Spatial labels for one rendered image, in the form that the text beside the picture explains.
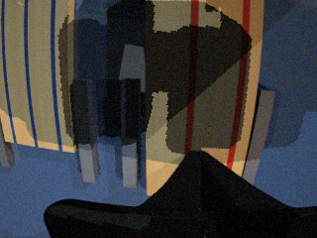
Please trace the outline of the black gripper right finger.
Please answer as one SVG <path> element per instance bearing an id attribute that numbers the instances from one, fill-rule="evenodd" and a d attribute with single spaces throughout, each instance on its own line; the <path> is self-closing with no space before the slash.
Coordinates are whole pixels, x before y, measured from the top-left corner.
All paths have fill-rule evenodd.
<path id="1" fill-rule="evenodd" d="M 206 151 L 197 155 L 206 238 L 317 238 L 317 206 L 286 206 Z"/>

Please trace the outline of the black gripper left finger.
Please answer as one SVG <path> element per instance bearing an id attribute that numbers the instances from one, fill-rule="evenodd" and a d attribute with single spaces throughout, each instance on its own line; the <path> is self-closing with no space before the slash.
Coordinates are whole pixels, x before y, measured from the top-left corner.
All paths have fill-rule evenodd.
<path id="1" fill-rule="evenodd" d="M 63 199 L 44 210 L 52 238 L 205 238 L 201 211 L 201 160 L 190 151 L 165 185 L 143 205 Z"/>

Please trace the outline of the tan strip with red stripes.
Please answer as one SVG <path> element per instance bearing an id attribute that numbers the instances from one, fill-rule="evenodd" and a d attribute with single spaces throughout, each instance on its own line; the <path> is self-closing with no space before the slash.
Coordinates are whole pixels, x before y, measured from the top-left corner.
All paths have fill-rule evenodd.
<path id="1" fill-rule="evenodd" d="M 146 0 L 146 174 L 154 195 L 190 151 L 242 177 L 264 0 Z"/>

